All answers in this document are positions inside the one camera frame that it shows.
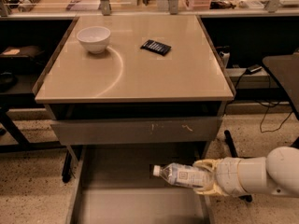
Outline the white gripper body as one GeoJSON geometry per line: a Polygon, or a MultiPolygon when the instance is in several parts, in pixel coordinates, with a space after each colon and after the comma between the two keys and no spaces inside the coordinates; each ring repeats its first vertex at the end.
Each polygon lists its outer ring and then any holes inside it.
{"type": "Polygon", "coordinates": [[[215,181],[223,196],[239,197],[247,195],[241,185],[238,175],[239,158],[224,158],[217,160],[215,181]]]}

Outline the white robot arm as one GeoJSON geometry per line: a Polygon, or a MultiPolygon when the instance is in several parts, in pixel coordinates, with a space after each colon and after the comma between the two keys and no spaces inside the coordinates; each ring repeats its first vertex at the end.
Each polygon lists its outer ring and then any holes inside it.
{"type": "Polygon", "coordinates": [[[299,149],[277,147],[266,157],[207,159],[196,161],[212,174],[207,188],[193,189],[198,195],[241,197],[266,194],[299,197],[299,149]]]}

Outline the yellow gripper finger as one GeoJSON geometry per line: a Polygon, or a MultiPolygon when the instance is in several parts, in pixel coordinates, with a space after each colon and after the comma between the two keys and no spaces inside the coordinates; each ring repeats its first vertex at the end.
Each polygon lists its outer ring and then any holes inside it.
{"type": "Polygon", "coordinates": [[[192,166],[207,169],[209,172],[215,172],[220,162],[221,159],[217,159],[217,160],[204,159],[204,160],[195,161],[192,166]]]}
{"type": "Polygon", "coordinates": [[[193,190],[198,195],[205,196],[228,196],[228,193],[225,192],[219,185],[213,184],[210,189],[197,188],[193,190]]]}

